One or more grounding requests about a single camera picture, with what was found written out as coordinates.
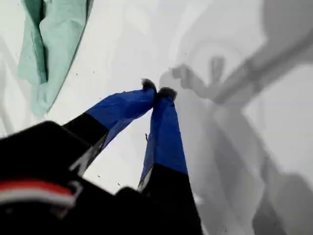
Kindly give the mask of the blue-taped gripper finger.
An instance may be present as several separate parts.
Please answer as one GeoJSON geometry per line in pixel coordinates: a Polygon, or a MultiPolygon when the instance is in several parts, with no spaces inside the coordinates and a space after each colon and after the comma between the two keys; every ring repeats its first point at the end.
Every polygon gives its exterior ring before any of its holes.
{"type": "Polygon", "coordinates": [[[175,108],[176,91],[161,88],[151,115],[139,190],[151,203],[159,234],[201,235],[175,108]]]}
{"type": "Polygon", "coordinates": [[[140,90],[107,96],[63,125],[90,145],[87,153],[70,165],[71,171],[82,176],[93,160],[121,131],[153,107],[157,96],[154,83],[149,79],[142,79],[141,84],[140,90]]]}

